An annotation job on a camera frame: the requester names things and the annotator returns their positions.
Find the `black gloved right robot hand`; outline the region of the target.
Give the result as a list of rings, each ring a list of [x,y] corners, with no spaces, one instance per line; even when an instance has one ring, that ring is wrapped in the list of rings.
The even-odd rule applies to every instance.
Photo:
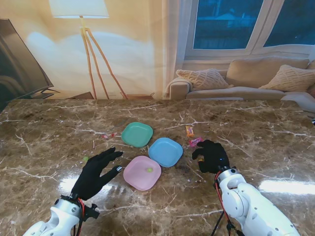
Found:
[[[220,143],[204,140],[197,143],[197,146],[199,148],[192,153],[192,159],[203,156],[203,160],[198,161],[202,173],[217,174],[219,171],[230,169],[228,156]]]

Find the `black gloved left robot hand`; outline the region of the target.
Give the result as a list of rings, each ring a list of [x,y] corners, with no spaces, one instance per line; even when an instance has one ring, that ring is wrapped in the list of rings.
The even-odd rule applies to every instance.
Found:
[[[122,155],[123,152],[116,151],[116,148],[112,147],[90,158],[74,184],[71,190],[71,196],[74,199],[79,198],[86,201],[100,192],[103,186],[122,171],[122,166],[115,166],[109,172],[102,175],[103,169],[107,167],[110,162]]]

